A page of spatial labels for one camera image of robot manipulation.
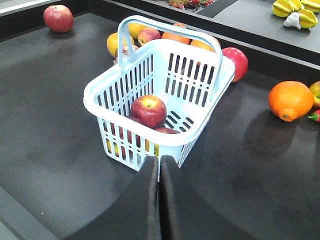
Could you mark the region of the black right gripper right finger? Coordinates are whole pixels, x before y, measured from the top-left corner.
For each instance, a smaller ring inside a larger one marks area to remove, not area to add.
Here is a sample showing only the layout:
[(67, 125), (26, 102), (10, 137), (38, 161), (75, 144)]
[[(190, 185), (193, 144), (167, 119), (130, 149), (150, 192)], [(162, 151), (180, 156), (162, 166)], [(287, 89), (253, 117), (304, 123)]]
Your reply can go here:
[(162, 240), (251, 240), (205, 202), (172, 156), (160, 159), (159, 217)]

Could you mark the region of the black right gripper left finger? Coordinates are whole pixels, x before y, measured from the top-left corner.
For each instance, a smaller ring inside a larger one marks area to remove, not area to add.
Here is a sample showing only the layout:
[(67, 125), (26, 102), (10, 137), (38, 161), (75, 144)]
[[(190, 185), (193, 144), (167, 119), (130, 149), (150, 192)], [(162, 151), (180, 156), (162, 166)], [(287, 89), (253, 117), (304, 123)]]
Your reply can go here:
[(158, 158), (148, 156), (129, 186), (102, 214), (67, 240), (159, 240)]

